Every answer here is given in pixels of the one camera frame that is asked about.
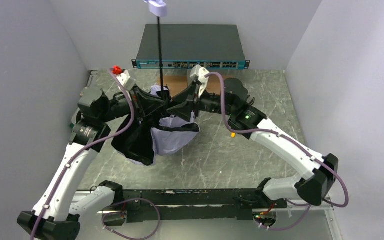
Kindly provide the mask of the purple folding umbrella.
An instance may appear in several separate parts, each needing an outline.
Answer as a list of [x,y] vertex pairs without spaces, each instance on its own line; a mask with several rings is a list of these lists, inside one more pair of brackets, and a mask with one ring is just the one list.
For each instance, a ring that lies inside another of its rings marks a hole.
[[[109,73],[115,80],[112,69],[109,69]],[[131,91],[117,85],[122,93],[127,94],[123,99],[127,107],[133,106]],[[148,93],[161,97],[167,104],[171,102],[170,90],[162,84],[152,86]],[[135,108],[128,108],[126,114],[127,118],[114,134],[111,145],[119,154],[141,166],[152,166],[157,156],[176,153],[200,132],[199,125],[192,119],[185,121],[166,114],[156,120],[139,121]]]

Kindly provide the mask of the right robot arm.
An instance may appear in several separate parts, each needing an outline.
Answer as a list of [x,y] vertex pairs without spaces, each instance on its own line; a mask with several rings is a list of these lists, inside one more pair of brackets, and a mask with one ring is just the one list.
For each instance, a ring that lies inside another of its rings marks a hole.
[[278,155],[297,171],[287,178],[265,178],[255,189],[257,200],[264,205],[280,199],[300,199],[320,206],[337,179],[338,158],[332,153],[322,155],[296,141],[248,102],[249,91],[237,78],[224,81],[224,96],[204,91],[197,80],[173,96],[169,112],[189,119],[199,112],[221,114],[225,110],[228,125],[234,133],[261,144]]

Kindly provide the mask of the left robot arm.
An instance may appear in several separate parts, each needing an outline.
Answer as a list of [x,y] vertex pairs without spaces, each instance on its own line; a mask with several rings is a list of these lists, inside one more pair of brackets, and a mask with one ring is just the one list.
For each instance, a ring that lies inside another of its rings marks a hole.
[[134,163],[153,164],[156,150],[148,123],[154,123],[163,109],[167,93],[155,89],[146,92],[135,86],[109,99],[101,89],[83,90],[78,103],[83,118],[73,127],[57,172],[33,209],[17,218],[32,240],[74,240],[83,222],[124,200],[122,185],[106,180],[73,202],[87,169],[108,140]]

